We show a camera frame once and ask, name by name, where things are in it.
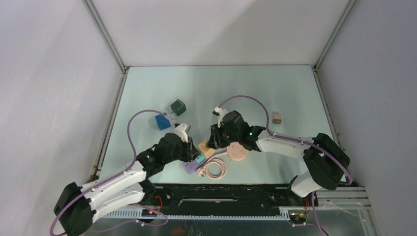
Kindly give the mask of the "teal USB charger plug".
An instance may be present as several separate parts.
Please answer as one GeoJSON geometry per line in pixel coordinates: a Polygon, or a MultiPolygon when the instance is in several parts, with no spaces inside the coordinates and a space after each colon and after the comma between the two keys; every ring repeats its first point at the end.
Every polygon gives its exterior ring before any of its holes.
{"type": "Polygon", "coordinates": [[[203,153],[201,153],[199,156],[197,156],[194,159],[194,162],[196,162],[197,164],[202,163],[204,160],[206,159],[205,155],[203,153]]]}

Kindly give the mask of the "beige cube socket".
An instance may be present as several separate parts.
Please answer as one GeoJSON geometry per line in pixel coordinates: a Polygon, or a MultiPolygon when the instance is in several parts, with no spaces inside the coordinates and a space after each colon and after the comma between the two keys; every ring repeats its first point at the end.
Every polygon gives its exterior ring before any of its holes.
{"type": "Polygon", "coordinates": [[[215,149],[208,147],[208,140],[203,140],[198,144],[198,149],[205,156],[206,159],[209,159],[215,153],[215,149]]]}

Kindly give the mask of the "blue cube socket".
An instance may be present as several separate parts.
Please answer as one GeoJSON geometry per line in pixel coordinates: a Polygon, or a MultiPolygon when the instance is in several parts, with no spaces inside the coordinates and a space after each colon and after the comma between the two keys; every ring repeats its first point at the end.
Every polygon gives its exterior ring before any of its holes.
{"type": "Polygon", "coordinates": [[[170,120],[167,118],[167,113],[156,115],[155,121],[159,130],[165,130],[172,127],[170,120]]]}

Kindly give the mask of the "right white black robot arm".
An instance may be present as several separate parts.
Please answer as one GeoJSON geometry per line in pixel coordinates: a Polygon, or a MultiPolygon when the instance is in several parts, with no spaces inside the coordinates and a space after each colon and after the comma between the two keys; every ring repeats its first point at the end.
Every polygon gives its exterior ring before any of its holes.
{"type": "Polygon", "coordinates": [[[291,205],[300,205],[307,195],[320,188],[335,190],[351,162],[327,134],[307,138],[284,136],[263,126],[250,126],[237,111],[215,108],[213,114],[218,121],[210,127],[209,148],[239,144],[247,151],[277,153],[306,165],[307,171],[294,177],[286,192],[291,205]]]}

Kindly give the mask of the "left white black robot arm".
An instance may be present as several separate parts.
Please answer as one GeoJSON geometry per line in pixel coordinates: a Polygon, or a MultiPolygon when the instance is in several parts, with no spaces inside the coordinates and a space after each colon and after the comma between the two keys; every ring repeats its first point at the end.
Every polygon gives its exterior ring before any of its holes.
{"type": "Polygon", "coordinates": [[[61,224],[65,235],[79,236],[108,213],[140,202],[149,205],[155,200],[151,176],[171,162],[192,162],[200,155],[191,138],[183,141],[168,133],[114,176],[80,186],[68,184],[54,207],[54,222],[61,224]]]}

